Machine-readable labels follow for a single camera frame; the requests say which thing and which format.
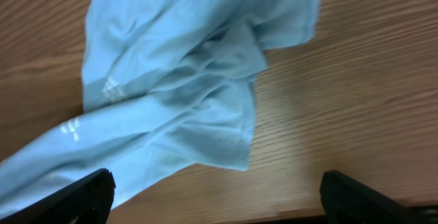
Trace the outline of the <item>light blue t-shirt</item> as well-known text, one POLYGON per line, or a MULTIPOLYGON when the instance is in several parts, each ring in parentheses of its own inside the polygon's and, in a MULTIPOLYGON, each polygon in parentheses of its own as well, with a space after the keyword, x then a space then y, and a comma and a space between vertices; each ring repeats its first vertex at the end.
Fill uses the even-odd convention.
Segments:
POLYGON ((246 170, 265 51, 310 40, 319 2, 91 0, 83 114, 1 164, 1 216, 100 168, 114 206, 192 164, 246 170))

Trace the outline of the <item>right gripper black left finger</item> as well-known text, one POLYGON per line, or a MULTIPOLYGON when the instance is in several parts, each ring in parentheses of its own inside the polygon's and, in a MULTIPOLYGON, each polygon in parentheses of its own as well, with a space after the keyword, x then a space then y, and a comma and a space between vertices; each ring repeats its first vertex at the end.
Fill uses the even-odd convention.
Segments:
POLYGON ((1 220, 1 224, 106 224, 116 184, 99 169, 1 220))

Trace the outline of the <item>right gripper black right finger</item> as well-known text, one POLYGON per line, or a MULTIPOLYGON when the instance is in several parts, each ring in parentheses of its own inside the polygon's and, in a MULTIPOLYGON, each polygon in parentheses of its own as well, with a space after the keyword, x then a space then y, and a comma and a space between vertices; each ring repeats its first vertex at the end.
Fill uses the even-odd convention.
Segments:
POLYGON ((408 208, 339 172, 326 171, 320 197, 330 224, 433 224, 435 207, 408 208))

